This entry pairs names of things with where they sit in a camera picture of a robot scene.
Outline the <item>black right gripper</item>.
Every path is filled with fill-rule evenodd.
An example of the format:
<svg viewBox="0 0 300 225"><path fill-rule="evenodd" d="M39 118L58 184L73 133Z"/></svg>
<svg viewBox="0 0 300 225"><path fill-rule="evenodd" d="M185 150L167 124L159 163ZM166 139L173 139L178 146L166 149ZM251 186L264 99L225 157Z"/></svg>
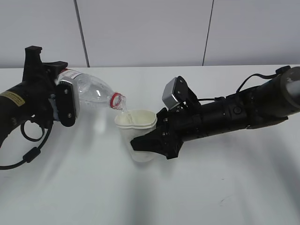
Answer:
<svg viewBox="0 0 300 225"><path fill-rule="evenodd" d="M135 151L154 152L167 159L178 157L186 141L202 137L202 119L200 107L191 111L180 106L173 110L162 108L157 114L157 133L150 132L130 141Z"/></svg>

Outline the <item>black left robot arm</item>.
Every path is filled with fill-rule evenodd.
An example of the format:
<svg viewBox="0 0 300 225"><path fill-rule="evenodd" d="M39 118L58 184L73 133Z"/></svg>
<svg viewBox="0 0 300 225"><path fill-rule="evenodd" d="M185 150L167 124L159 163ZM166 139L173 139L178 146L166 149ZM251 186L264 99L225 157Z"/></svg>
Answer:
<svg viewBox="0 0 300 225"><path fill-rule="evenodd" d="M50 101L56 80L67 62L42 62L42 47L25 48L22 82L0 94L0 143L17 127L30 120L42 128L55 121Z"/></svg>

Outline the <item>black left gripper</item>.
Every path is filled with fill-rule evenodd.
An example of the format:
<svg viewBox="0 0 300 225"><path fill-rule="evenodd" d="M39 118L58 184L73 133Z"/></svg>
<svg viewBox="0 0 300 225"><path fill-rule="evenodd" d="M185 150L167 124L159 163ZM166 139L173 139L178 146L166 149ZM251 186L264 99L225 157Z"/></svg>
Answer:
<svg viewBox="0 0 300 225"><path fill-rule="evenodd" d="M63 61L42 63L42 47L25 48L25 62L22 81L25 83L26 105L30 110L30 121L42 128L53 124L53 108L49 98L54 93L54 81L67 67Z"/></svg>

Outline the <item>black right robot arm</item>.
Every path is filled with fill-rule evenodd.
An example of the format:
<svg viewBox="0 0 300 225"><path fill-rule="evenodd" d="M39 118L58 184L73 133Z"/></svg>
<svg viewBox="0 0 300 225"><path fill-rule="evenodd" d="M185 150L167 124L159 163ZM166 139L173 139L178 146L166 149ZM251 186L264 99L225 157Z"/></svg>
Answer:
<svg viewBox="0 0 300 225"><path fill-rule="evenodd" d="M176 158L184 142L241 129L258 129L284 122L300 111L300 69L284 66L266 82L227 97L199 99L183 77L173 78L163 92L165 107L157 113L153 131L135 137L135 151Z"/></svg>

